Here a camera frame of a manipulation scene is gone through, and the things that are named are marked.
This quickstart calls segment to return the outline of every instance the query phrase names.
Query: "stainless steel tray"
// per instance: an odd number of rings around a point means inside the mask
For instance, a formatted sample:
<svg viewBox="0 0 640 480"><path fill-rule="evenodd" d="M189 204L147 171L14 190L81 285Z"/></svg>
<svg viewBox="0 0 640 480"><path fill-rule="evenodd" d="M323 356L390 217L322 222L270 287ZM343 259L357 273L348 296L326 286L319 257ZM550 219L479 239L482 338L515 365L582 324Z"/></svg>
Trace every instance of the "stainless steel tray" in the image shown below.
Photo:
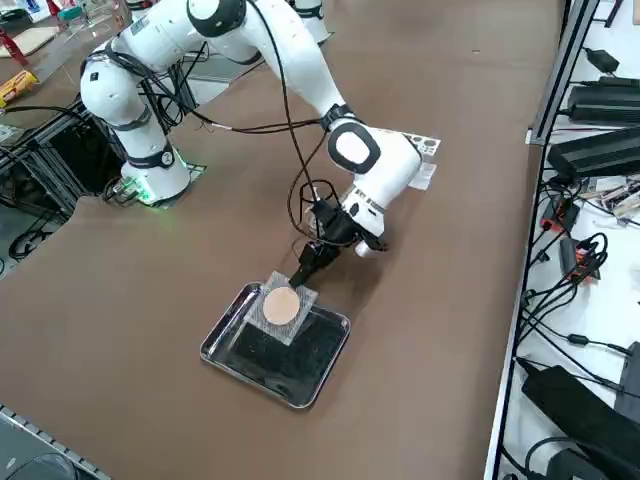
<svg viewBox="0 0 640 480"><path fill-rule="evenodd" d="M351 323L344 315L314 305L294 341L286 346L245 321L261 289L261 283L244 286L202 342L200 357L292 408L309 408L347 341ZM247 353L255 358L243 357Z"/></svg>

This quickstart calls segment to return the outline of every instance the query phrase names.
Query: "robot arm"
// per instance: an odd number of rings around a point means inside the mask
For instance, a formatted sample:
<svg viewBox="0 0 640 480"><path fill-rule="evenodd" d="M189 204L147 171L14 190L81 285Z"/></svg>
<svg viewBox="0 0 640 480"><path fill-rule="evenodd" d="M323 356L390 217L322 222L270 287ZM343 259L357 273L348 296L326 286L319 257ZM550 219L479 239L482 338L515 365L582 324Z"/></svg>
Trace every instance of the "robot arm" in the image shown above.
<svg viewBox="0 0 640 480"><path fill-rule="evenodd" d="M111 40L109 47L161 72L206 40L239 63L264 57L286 85L314 107L330 132L333 161L353 173L341 205L314 206L322 222L320 242L309 242L292 283L326 266L340 247L362 242L365 255L383 249L384 212L418 171L421 156L401 133L371 128L356 119L340 95L316 41L285 0L162 0ZM184 164L136 91L140 79L104 57L93 56L81 80L88 110L114 129L127 152L123 175L143 185L146 203L180 194L188 185Z"/></svg>

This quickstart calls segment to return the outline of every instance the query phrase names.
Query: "white shelf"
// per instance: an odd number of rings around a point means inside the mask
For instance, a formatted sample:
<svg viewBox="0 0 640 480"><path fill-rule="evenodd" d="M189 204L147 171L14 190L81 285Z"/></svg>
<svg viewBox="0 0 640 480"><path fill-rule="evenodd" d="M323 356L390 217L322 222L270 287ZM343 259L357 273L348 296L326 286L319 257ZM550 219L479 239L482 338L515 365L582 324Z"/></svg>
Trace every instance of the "white shelf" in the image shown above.
<svg viewBox="0 0 640 480"><path fill-rule="evenodd" d="M613 2L601 2L595 18L606 18ZM640 78L640 26L632 23L633 0L624 0L611 28L604 28L603 23L593 22L590 26L584 45L594 50L604 49L613 55L620 67L616 72L619 77ZM572 81L597 80L602 74L593 67L581 53L576 63ZM562 108L566 107L569 90L565 93ZM557 128L593 127L569 123L566 117L558 117ZM597 135L604 132L558 132L551 137L552 143L560 143L583 136ZM542 203L538 215L542 214L546 202ZM534 237L540 232L536 227ZM629 346L640 341L640 228L634 226L621 227L616 220L597 209L585 206L573 228L572 237L581 239L596 232L603 232L609 240L609 258L601 269L602 280L591 285L581 285L576 299L568 306L557 310L545 318L545 323L564 334L579 333L587 335L591 340L605 341ZM554 232L547 232L543 240L534 248L532 258L550 241ZM546 263L538 263L529 274L527 289L544 290L552 287L561 278L559 263L559 245L554 245L548 252L551 257ZM575 347L566 341L550 335L552 340L563 350L570 353L594 373L614 382L620 381L620 373L624 357L611 350L600 347ZM531 333L518 349L518 355L528 357L547 365L562 365L569 372L588 376L567 359L556 352L553 347L535 332ZM503 445L509 453L521 463L531 446L538 440L554 435L562 435L553 423L542 414L537 407L522 394L522 384L526 375L523 370L514 368L513 383L508 404L507 420ZM613 406L615 393L594 383L583 381L583 384L598 395L603 401ZM549 459L564 446L547 445L541 448L532 459L532 469L544 473ZM500 463L498 478L517 470L506 460Z"/></svg>

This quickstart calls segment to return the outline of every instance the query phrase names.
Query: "brown table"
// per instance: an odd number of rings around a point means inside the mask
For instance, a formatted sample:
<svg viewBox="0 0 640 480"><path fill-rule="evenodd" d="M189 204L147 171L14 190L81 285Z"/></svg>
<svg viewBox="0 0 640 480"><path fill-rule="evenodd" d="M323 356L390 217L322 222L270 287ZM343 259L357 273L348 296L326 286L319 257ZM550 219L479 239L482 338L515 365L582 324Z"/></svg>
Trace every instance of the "brown table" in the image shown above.
<svg viewBox="0 0 640 480"><path fill-rule="evenodd" d="M0 400L114 478L477 479L521 272L536 156L524 144L557 45L556 0L334 0L325 54L371 125L443 140L391 250L313 279L353 323L309 412L201 362L243 284L291 273L286 133L172 135L202 179L166 212L83 199L0 285ZM259 68L203 111L283 118ZM292 99L296 119L312 115ZM317 128L300 132L308 151ZM323 153L314 176L348 177Z"/></svg>

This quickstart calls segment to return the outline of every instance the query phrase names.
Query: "mesh sheet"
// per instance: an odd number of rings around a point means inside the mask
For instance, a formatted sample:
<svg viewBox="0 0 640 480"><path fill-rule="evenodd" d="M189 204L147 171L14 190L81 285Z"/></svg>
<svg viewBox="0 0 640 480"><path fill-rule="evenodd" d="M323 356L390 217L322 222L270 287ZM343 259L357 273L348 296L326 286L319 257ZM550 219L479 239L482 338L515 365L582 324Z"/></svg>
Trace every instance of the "mesh sheet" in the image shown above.
<svg viewBox="0 0 640 480"><path fill-rule="evenodd" d="M253 305L251 305L251 308L247 312L245 321L258 327L267 335L270 335L276 340L279 340L289 346L304 323L305 318L307 318L311 307L318 297L318 292L315 292L305 286L296 288L295 292L300 298L300 310L298 311L298 314L286 325L273 325L265 318L262 307L264 305L264 299L269 292L280 287L290 287L289 279L281 273L273 272L267 283L262 287L260 296L255 302L253 302Z"/></svg>

